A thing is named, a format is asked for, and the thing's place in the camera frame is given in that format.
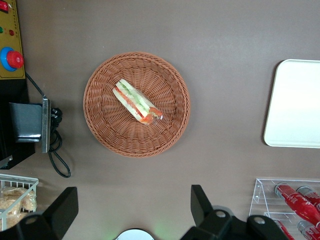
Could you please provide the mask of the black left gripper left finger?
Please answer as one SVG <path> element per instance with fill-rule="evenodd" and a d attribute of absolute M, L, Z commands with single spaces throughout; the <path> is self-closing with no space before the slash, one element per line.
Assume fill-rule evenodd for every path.
<path fill-rule="evenodd" d="M 15 226 L 15 239 L 61 240 L 78 213 L 78 189 L 67 187 L 46 210 L 24 217 Z"/>

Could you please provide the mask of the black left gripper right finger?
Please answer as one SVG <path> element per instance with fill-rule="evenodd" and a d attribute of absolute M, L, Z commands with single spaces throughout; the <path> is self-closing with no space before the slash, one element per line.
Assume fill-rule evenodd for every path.
<path fill-rule="evenodd" d="M 199 184 L 191 186 L 190 209 L 195 222 L 181 238 L 183 240 L 222 240 L 230 230 L 232 215 L 213 208 Z"/>

